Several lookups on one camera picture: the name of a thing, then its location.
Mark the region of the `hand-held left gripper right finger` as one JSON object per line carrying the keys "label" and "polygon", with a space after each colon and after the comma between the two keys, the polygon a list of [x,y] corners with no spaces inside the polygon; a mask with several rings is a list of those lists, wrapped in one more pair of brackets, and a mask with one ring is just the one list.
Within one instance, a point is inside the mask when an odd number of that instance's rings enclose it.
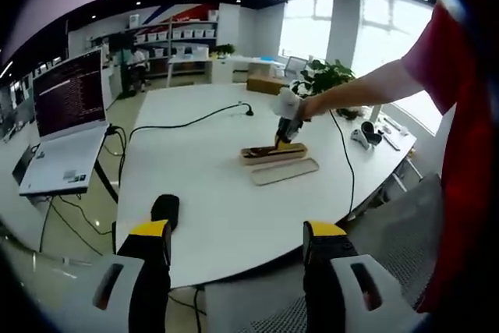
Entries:
{"label": "hand-held left gripper right finger", "polygon": [[396,278],[359,255],[335,224],[303,222],[303,265],[308,332],[416,332],[426,320]]}

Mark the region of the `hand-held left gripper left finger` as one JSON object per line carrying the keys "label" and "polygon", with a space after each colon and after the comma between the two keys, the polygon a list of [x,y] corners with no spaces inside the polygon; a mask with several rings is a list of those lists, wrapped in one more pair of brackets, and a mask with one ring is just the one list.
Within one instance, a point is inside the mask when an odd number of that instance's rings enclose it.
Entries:
{"label": "hand-held left gripper left finger", "polygon": [[77,285],[77,331],[165,332],[170,239],[169,220],[149,221],[93,264]]}

